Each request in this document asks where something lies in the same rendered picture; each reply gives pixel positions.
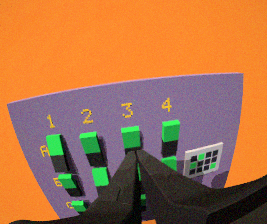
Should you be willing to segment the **purple switch panel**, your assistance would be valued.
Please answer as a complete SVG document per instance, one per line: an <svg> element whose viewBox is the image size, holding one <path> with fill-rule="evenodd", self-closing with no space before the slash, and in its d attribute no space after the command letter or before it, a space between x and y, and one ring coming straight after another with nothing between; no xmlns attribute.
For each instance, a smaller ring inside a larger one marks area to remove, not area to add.
<svg viewBox="0 0 267 224"><path fill-rule="evenodd" d="M223 188L237 144L243 73L144 77L7 104L40 189L60 218L101 196L128 152L144 149L182 176Z"/></svg>

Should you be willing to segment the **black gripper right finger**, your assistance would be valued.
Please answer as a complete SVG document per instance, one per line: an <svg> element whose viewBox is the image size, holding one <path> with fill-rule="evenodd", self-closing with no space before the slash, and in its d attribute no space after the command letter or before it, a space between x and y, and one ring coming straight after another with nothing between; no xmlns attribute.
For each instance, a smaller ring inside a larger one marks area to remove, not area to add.
<svg viewBox="0 0 267 224"><path fill-rule="evenodd" d="M249 183L210 188L136 151L144 192L157 224L230 224L267 202L267 175Z"/></svg>

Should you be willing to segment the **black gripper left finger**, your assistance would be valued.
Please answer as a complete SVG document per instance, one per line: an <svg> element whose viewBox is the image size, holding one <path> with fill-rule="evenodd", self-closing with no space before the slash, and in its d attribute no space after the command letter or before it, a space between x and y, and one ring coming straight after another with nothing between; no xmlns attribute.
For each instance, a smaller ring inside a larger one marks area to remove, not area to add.
<svg viewBox="0 0 267 224"><path fill-rule="evenodd" d="M134 151L128 152L100 194L78 216L52 221L16 220L9 224L142 224L141 183Z"/></svg>

